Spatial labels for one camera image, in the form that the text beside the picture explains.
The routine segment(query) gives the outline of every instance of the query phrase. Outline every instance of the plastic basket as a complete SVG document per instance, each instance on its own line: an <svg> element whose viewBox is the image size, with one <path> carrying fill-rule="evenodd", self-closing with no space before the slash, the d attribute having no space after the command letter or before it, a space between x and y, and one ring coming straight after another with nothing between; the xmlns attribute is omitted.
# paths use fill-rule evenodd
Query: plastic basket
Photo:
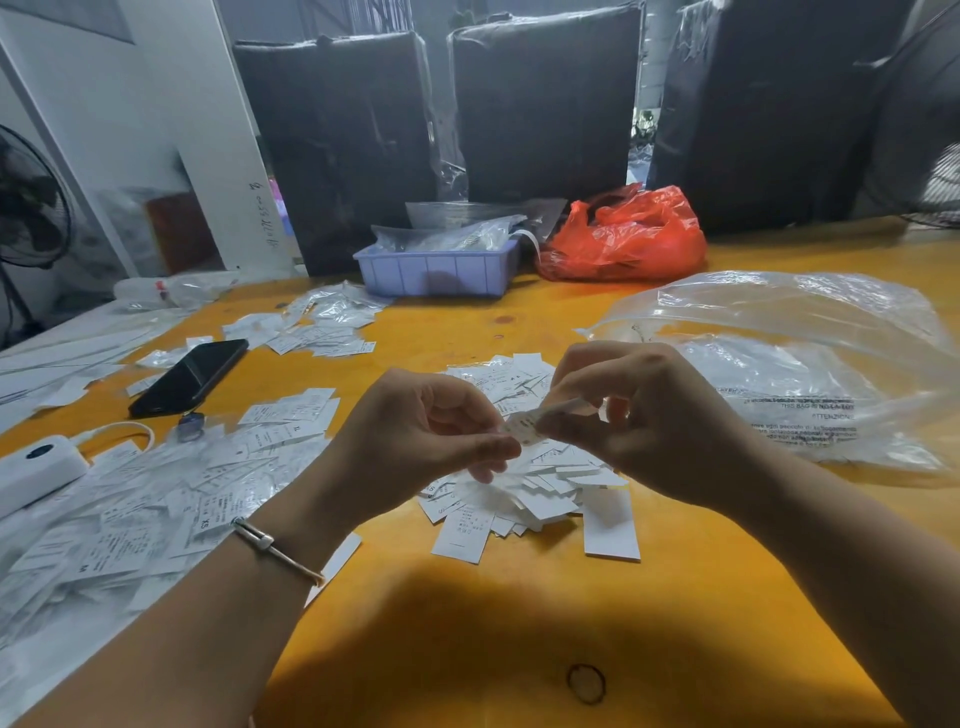
<svg viewBox="0 0 960 728"><path fill-rule="evenodd" d="M500 298L516 275L519 246L513 238L498 251L389 253L370 245L353 257L377 296Z"/></svg>

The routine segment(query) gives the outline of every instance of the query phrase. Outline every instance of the table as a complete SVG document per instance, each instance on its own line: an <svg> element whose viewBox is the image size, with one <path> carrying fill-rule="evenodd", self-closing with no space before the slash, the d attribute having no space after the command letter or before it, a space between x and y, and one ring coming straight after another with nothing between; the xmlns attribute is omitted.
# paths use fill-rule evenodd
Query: table
<svg viewBox="0 0 960 728"><path fill-rule="evenodd" d="M858 272L919 288L960 334L960 237L900 241L880 221L745 236L714 246L710 268ZM272 310L305 280L237 289L169 333L219 332ZM519 277L499 302L403 301L364 329L374 353L343 359L250 352L207 400L209 414L336 386L332 431L388 367L436 372L494 354L542 352L556 363L631 284ZM124 419L120 373L77 404L0 437L0 452L41 436ZM165 431L176 418L155 422ZM943 425L960 433L960 423ZM109 435L92 449L115 443ZM838 468L871 495L960 546L953 474ZM430 555L439 526L409 502L360 527L364 544L305 612L256 711L271 726L899 725L886 700L780 564L737 526L633 485L642 564L587 558L580 524L522 539L491 537L473 566ZM575 664L598 668L607 693L580 703Z"/></svg>

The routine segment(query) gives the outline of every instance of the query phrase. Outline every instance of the white cable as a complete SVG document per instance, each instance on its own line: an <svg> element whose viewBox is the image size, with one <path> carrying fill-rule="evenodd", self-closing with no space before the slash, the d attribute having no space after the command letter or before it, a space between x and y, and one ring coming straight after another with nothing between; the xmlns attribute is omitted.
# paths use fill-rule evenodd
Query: white cable
<svg viewBox="0 0 960 728"><path fill-rule="evenodd" d="M73 437L70 438L70 442L73 443L75 446L80 446L83 443L85 443L87 440L93 437L96 437L101 432L104 432L105 430L108 430L111 427L119 427L120 425L129 425L130 427L138 427L139 429L144 430L150 436L150 442L147 443L147 447L145 448L144 451L154 446L154 443L156 442L156 434L154 433L153 429L148 425L134 422L133 420L124 420L123 422L110 423L109 425L103 425L102 427L94 427L93 429L89 429L86 432L81 432L79 435L74 435Z"/></svg>

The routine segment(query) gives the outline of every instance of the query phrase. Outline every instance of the black smartphone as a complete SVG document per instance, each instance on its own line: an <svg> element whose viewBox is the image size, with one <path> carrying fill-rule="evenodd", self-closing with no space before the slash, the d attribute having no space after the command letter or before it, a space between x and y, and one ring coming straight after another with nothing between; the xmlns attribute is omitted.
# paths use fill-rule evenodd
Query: black smartphone
<svg viewBox="0 0 960 728"><path fill-rule="evenodd" d="M195 409L240 361L249 345L247 339L236 339L195 347L130 405L130 416L137 420Z"/></svg>

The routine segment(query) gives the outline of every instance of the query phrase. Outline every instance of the black wrapped package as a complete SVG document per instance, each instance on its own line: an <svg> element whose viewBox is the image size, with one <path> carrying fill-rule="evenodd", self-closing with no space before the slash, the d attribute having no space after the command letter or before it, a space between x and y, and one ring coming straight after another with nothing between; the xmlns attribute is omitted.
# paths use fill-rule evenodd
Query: black wrapped package
<svg viewBox="0 0 960 728"><path fill-rule="evenodd" d="M234 57L307 272L357 269L371 225L437 199L430 83L414 33L238 42Z"/></svg>
<svg viewBox="0 0 960 728"><path fill-rule="evenodd" d="M878 69L913 0L701 0L681 10L647 186L707 232L850 215Z"/></svg>
<svg viewBox="0 0 960 728"><path fill-rule="evenodd" d="M639 38L634 4L452 33L469 198L582 200L622 186Z"/></svg>

